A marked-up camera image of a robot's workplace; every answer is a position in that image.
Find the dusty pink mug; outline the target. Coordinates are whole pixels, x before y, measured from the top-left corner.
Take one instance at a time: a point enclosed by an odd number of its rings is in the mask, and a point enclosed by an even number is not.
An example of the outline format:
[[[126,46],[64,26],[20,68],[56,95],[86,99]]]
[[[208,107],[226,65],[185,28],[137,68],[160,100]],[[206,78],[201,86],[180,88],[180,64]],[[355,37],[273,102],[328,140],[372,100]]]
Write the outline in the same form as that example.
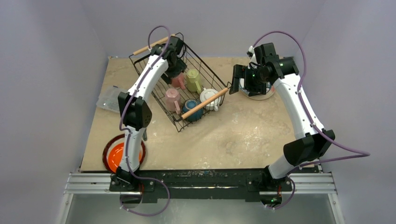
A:
[[[184,73],[181,72],[177,77],[171,79],[171,85],[174,88],[181,88],[182,90],[185,90],[186,86],[184,84],[184,81],[185,81]]]

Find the yellow-green mug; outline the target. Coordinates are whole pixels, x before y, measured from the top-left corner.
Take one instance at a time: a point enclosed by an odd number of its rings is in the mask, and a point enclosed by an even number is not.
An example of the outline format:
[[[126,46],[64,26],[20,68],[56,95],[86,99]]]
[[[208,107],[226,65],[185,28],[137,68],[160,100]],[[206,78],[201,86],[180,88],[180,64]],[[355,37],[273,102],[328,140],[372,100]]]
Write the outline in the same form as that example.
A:
[[[190,92],[196,92],[197,94],[201,94],[202,92],[201,75],[197,69],[190,69],[187,71],[186,88]]]

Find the green rimmed white plate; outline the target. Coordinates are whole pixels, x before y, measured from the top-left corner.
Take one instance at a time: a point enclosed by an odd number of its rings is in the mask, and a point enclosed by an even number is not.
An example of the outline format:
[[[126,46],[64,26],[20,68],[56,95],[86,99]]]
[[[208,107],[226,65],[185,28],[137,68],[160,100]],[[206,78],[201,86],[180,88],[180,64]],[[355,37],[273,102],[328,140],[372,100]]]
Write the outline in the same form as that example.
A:
[[[259,93],[259,92],[248,91],[245,88],[245,86],[244,86],[244,79],[243,78],[240,79],[239,90],[242,91],[248,98],[251,98],[251,99],[254,99],[254,100],[265,100],[265,99],[268,99],[275,92],[275,88],[270,83],[267,83],[266,93],[265,94],[262,94],[262,93]]]

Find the light pink mug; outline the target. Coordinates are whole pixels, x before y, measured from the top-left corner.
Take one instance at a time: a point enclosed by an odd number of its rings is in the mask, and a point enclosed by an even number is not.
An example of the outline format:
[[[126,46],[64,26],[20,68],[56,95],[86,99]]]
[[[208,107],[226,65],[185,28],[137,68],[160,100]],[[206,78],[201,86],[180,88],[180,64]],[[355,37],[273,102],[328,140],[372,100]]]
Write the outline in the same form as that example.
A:
[[[181,113],[181,96],[177,89],[169,88],[165,92],[165,107],[170,112]]]

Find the white cup with handle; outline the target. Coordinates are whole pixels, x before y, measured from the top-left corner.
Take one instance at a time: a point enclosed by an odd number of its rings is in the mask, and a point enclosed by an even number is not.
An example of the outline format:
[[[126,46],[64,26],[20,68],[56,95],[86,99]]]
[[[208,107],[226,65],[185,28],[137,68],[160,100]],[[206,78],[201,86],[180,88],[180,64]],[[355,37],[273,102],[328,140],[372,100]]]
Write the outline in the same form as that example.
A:
[[[207,89],[207,88],[203,88],[202,92],[200,93],[200,101],[204,102],[207,99],[213,97],[215,94],[217,94],[218,91],[215,89]],[[204,108],[210,111],[218,111],[219,107],[220,107],[220,103],[221,103],[222,97],[218,97],[217,99],[215,99],[214,101],[208,103]]]

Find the orange plate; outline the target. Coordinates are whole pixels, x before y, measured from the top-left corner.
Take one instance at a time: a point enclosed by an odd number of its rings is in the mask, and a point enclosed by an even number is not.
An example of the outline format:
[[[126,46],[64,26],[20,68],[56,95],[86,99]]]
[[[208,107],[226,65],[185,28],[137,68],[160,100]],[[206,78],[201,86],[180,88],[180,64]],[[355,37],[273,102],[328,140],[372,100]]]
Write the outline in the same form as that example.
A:
[[[124,143],[119,143],[116,146],[114,146],[113,148],[111,148],[110,152],[107,154],[107,158],[106,158],[107,165],[109,167],[109,170],[112,173],[116,172],[116,169],[118,168],[118,166],[121,162],[123,149],[124,149]],[[143,163],[145,155],[146,155],[146,147],[145,147],[145,144],[142,143],[141,149],[139,152],[140,164]]]

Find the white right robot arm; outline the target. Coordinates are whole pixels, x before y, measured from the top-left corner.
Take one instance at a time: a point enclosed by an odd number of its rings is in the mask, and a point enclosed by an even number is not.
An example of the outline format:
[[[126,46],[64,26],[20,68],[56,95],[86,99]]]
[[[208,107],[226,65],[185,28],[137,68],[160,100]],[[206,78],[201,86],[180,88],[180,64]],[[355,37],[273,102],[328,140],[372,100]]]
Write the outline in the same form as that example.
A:
[[[248,65],[234,65],[230,94],[243,89],[256,94],[264,94],[270,84],[281,97],[292,122],[295,140],[283,147],[282,156],[266,167],[262,177],[263,186],[273,190],[280,185],[281,178],[304,162],[310,162],[323,156],[335,139],[333,130],[326,130],[316,118],[306,99],[305,92],[299,86],[302,80],[292,57],[280,58],[273,43],[249,47]]]

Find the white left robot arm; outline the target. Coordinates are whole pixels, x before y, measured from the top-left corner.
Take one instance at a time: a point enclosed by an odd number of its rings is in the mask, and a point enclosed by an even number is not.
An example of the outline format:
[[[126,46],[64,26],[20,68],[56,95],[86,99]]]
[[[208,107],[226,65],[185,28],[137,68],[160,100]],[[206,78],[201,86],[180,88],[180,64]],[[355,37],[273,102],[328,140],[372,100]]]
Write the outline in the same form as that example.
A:
[[[166,44],[153,46],[146,66],[135,84],[118,96],[120,129],[125,132],[125,142],[123,158],[115,176],[128,191],[133,191],[139,186],[139,177],[134,175],[134,172],[140,166],[141,141],[152,119],[147,101],[162,76],[172,79],[186,70],[187,65],[179,58],[183,45],[184,42],[180,38],[171,36]]]

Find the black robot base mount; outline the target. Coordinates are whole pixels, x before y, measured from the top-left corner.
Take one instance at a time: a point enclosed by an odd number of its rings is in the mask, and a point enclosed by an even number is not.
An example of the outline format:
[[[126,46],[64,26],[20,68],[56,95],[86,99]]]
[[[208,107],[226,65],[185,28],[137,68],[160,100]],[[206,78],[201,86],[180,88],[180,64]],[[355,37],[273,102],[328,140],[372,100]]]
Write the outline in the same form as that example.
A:
[[[266,168],[137,170],[118,169],[109,190],[137,195],[142,203],[158,199],[223,199],[279,205],[292,191],[289,177],[273,179]]]

